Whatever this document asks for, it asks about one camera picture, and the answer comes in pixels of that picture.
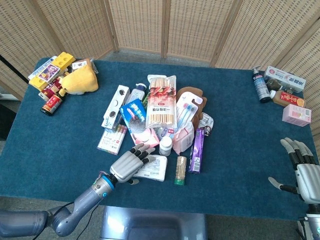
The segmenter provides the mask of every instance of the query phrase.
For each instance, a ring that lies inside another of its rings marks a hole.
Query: robotic hand
[[[66,208],[68,204],[48,211],[0,210],[0,237],[38,236],[46,227],[51,227],[60,237],[71,234],[82,217],[115,189],[116,183],[128,182],[134,185],[139,182],[132,179],[132,176],[144,164],[156,159],[150,155],[154,150],[149,148],[149,145],[140,143],[125,152],[111,165],[110,174],[100,172],[92,186],[74,200],[72,212]]]
[[[277,189],[300,195],[308,204],[306,217],[302,221],[309,222],[313,239],[320,240],[320,166],[316,164],[314,155],[303,142],[292,141],[288,137],[280,142],[289,154],[297,187],[281,184],[273,177],[268,177],[268,180]]]

